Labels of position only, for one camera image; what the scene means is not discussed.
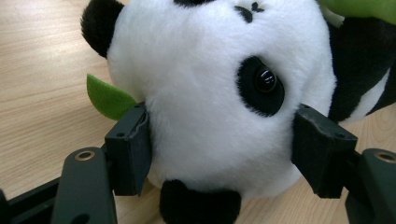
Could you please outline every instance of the wooden surface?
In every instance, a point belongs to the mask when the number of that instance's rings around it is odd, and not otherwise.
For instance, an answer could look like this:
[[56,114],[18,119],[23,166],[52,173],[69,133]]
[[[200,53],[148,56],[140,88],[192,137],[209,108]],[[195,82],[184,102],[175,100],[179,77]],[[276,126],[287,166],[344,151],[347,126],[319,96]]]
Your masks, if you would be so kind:
[[[88,0],[0,2],[0,188],[13,198],[60,175],[64,158],[99,147],[114,121],[98,114],[87,73],[109,81],[106,60],[86,44],[79,18]],[[396,106],[347,127],[358,149],[395,151]],[[243,203],[237,223],[347,223],[341,200],[321,200],[301,179],[282,195]],[[159,191],[117,197],[119,223],[163,223]]]

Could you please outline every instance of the panda plush toy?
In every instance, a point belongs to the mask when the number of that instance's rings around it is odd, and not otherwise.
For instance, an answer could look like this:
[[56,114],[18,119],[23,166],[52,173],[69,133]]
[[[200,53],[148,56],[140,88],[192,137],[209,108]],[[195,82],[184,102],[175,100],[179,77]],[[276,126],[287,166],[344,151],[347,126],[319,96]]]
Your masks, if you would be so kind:
[[233,223],[295,183],[300,104],[348,123],[396,101],[394,25],[337,24],[315,0],[91,0],[83,36],[150,114],[165,222]]

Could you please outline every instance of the green bamboo leaf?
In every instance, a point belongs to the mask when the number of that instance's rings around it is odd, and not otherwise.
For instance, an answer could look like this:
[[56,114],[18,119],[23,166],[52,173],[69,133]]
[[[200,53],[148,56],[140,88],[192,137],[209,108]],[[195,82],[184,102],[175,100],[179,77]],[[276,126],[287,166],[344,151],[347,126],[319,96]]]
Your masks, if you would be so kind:
[[136,101],[126,91],[87,75],[87,92],[93,106],[104,116],[119,120]]
[[377,17],[396,24],[395,0],[318,0],[332,12],[346,17]]

